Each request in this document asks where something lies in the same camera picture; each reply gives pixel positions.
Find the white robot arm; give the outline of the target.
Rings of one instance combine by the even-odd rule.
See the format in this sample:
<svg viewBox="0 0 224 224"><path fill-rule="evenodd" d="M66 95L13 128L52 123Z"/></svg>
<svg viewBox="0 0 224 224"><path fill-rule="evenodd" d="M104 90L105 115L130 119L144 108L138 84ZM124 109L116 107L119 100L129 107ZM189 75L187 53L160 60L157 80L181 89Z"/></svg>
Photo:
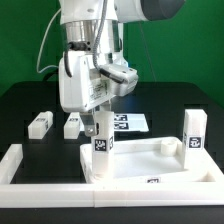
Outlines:
<svg viewBox="0 0 224 224"><path fill-rule="evenodd" d="M123 25L174 17L185 0L59 0L65 47L59 63L60 103L78 112L85 134L98 134L94 109L132 92L137 71L123 57Z"/></svg>

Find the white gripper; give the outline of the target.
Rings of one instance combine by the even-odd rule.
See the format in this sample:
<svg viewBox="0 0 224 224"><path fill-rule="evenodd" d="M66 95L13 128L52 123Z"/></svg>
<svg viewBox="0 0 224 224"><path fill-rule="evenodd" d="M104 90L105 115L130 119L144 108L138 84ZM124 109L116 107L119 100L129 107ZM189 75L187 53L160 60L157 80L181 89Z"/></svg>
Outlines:
<svg viewBox="0 0 224 224"><path fill-rule="evenodd" d="M87 112L110 100L110 81L94 68L91 57L84 53L65 53L59 63L60 103L65 112ZM92 113L82 113L85 135L97 135Z"/></svg>

